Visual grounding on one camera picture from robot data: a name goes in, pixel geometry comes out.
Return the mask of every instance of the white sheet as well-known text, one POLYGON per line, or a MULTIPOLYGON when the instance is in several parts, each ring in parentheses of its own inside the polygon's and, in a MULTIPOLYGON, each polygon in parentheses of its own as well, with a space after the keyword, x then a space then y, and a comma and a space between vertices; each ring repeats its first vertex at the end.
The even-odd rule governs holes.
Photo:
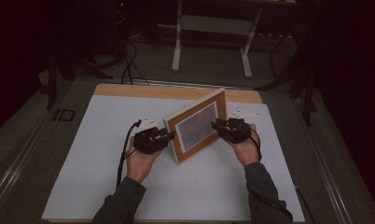
MULTIPOLYGON (((162 118, 191 102, 94 95, 42 218, 92 219, 104 197, 115 191, 120 153, 131 125, 148 114, 162 128, 162 118)), ((303 222, 299 199, 267 106, 227 103, 228 111, 237 107, 260 114, 245 121, 257 125, 262 163, 271 174, 280 199, 286 201, 294 221, 303 222)), ((221 139, 179 166, 175 164, 170 144, 155 161, 143 185, 147 191, 136 220, 250 220, 243 167, 221 139)))

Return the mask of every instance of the hand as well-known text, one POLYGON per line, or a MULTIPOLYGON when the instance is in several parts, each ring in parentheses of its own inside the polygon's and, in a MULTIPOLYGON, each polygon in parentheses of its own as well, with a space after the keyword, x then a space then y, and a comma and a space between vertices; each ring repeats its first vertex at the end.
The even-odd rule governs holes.
MULTIPOLYGON (((257 126, 255 124, 249 125, 252 130, 257 130, 257 126)), ((252 138, 259 143, 259 138, 254 131, 251 131, 252 138)), ((231 142, 226 141, 231 147, 234 149, 234 153, 237 156, 239 162, 245 167, 246 165, 259 161, 259 154, 258 148, 252 142, 251 139, 246 139, 244 142, 234 144, 231 142)))
POLYGON ((134 137, 130 137, 130 146, 126 152, 126 155, 130 155, 127 158, 127 176, 138 183, 142 183, 150 172, 153 162, 161 154, 162 150, 159 150, 153 154, 145 154, 133 146, 134 137))

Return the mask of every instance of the wooden picture frame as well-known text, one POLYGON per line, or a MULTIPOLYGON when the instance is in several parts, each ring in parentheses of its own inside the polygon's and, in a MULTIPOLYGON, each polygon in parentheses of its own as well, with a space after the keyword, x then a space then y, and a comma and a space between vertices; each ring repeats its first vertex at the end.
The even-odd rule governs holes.
POLYGON ((226 119, 223 88, 163 119, 167 131, 176 132, 172 141, 176 164, 179 165, 218 139, 217 132, 211 127, 211 121, 215 121, 215 118, 226 119))

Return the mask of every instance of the white table leg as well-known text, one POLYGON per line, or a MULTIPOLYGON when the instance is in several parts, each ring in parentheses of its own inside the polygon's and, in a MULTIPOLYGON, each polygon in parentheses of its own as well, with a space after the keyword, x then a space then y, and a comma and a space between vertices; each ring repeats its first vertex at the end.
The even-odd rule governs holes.
POLYGON ((179 71, 179 62, 181 61, 181 17, 182 1, 178 1, 178 16, 176 18, 176 43, 173 58, 173 72, 179 71))
POLYGON ((246 78, 251 78, 251 66, 249 65, 248 60, 248 51, 251 47, 252 40, 254 39, 255 30, 257 29, 257 24, 259 22, 260 14, 261 14, 262 8, 257 9, 257 14, 255 16, 254 22, 252 22, 251 28, 249 30, 248 34, 248 40, 246 42, 245 48, 241 49, 241 59, 243 60, 243 73, 245 74, 246 78))

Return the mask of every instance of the dark sleeve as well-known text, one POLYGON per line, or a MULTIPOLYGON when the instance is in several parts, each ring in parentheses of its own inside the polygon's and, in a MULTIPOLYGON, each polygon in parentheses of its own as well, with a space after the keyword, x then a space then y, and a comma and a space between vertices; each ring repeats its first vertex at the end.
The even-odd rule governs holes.
POLYGON ((264 165, 260 162, 253 162, 246 165, 244 170, 252 222, 257 224, 291 223, 291 217, 287 215, 289 212, 286 210, 286 202, 278 199, 277 188, 264 165))
POLYGON ((140 183, 124 177, 116 192, 105 198, 91 223, 133 223, 135 211, 144 198, 145 191, 146 188, 140 183))

